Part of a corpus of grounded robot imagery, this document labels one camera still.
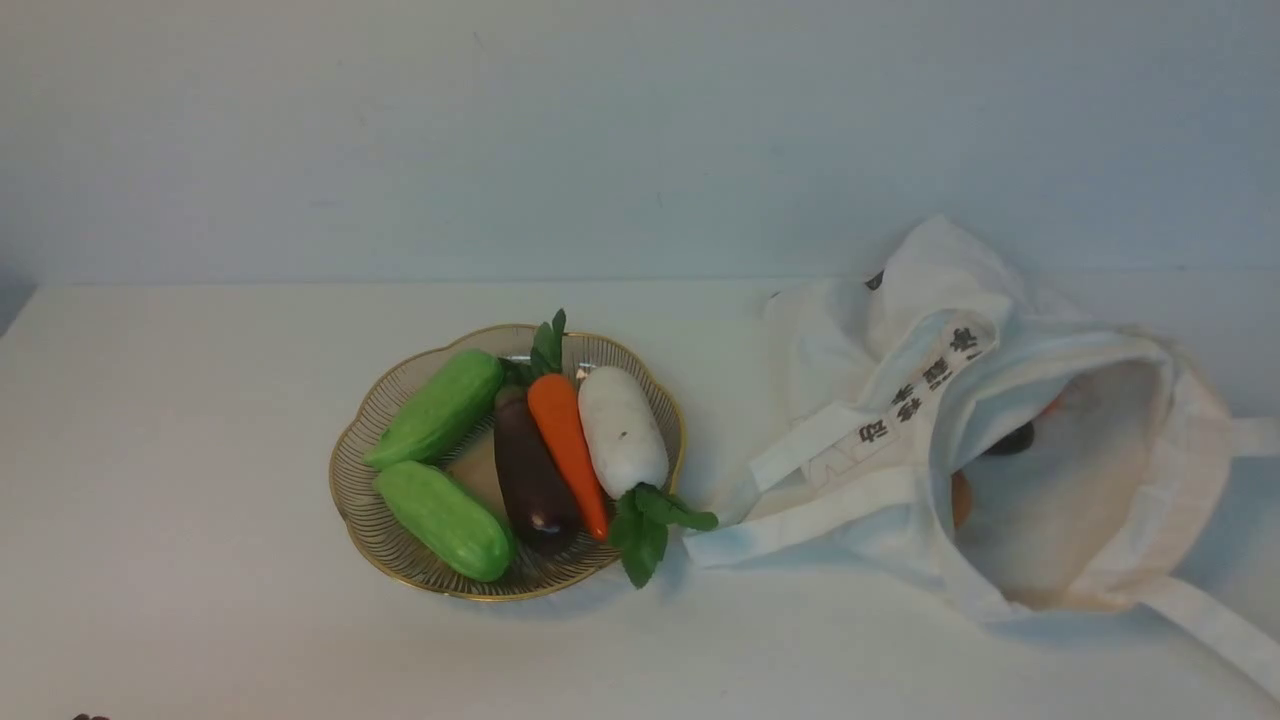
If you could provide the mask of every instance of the eggplant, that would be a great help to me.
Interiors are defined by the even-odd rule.
[[[983,452],[983,455],[995,455],[995,456],[1018,455],[1019,452],[1027,451],[1034,442],[1036,442],[1036,425],[1027,423],[1025,425],[1000,438],[1000,442],[987,448],[987,451]]]
[[[499,392],[493,419],[493,457],[511,529],[538,553],[567,550],[582,528],[582,516],[538,432],[524,391],[508,387]]]

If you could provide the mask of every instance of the bag strap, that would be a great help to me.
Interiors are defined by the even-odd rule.
[[[1280,418],[1233,419],[1231,443],[1236,457],[1280,455]]]
[[[1129,594],[1204,643],[1280,701],[1280,644],[1199,588],[1157,578]]]
[[[814,539],[879,510],[915,502],[919,487],[914,468],[886,468],[781,512],[709,533],[687,533],[685,550],[703,568],[732,565]]]
[[[832,402],[801,420],[748,465],[755,487],[764,492],[801,465],[836,445],[845,436],[879,415],[860,413],[844,402]]]

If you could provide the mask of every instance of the green cucumber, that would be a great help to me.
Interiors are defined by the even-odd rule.
[[[511,565],[511,530],[443,471],[397,462],[378,475],[374,489],[406,530],[458,573],[490,583]]]
[[[383,470],[404,460],[436,460],[493,409],[502,379],[502,363],[493,355],[458,352],[396,413],[378,445],[365,454],[365,464]]]

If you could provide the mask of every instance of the green leaf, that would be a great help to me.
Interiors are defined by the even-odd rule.
[[[643,518],[639,512],[618,512],[609,524],[609,544],[622,550],[640,538]]]
[[[552,340],[556,342],[554,352],[552,352],[552,359],[554,359],[552,366],[556,368],[557,373],[563,370],[561,364],[564,357],[564,309],[561,307],[552,318]]]
[[[536,347],[529,354],[530,374],[536,379],[543,375],[554,374],[556,370],[552,369],[552,364],[547,360],[540,350]]]
[[[641,483],[630,492],[635,493],[636,509],[645,518],[663,525],[680,525],[701,532],[714,530],[719,525],[714,512],[696,512],[680,497],[667,495],[648,483]]]
[[[552,373],[559,373],[559,341],[556,337],[556,332],[552,331],[550,323],[538,325],[538,332],[534,333],[534,348],[530,351],[530,356],[534,356],[535,354],[541,354]]]
[[[667,525],[641,518],[640,529],[640,537],[622,550],[622,569],[636,588],[649,583],[667,555]]]

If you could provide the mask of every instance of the white tote bag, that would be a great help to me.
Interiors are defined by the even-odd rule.
[[[1231,459],[1280,454],[1280,423],[1233,419],[1176,345],[1087,318],[942,218],[767,322],[791,429],[727,488],[723,527],[686,536],[695,564],[824,538],[978,621],[1143,603],[1280,700],[1280,646],[1170,577]],[[1027,451],[983,455],[1025,423]]]

